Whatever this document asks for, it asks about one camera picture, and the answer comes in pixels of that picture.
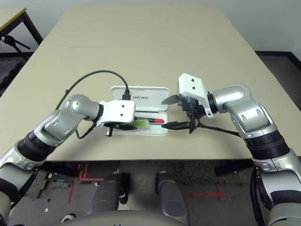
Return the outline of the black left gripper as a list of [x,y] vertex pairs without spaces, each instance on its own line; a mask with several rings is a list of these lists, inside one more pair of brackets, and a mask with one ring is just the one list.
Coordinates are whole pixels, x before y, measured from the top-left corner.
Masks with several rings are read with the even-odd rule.
[[127,131],[127,130],[136,130],[137,127],[129,124],[121,124],[117,122],[108,122],[104,124],[105,127],[108,128],[108,132],[106,134],[107,137],[111,137],[113,133],[113,129],[119,129],[122,131]]

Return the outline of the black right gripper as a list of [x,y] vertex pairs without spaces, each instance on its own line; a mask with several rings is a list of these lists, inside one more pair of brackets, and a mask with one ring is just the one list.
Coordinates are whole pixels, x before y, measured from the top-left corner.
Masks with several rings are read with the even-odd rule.
[[202,105],[198,103],[198,100],[191,97],[180,97],[179,95],[172,95],[168,98],[164,99],[161,104],[162,105],[172,105],[181,103],[182,110],[186,112],[187,117],[190,119],[190,122],[178,122],[173,121],[166,124],[161,125],[162,128],[171,129],[171,130],[182,130],[189,129],[189,133],[191,134],[196,128],[196,120],[199,120],[202,116],[205,115],[205,110]]

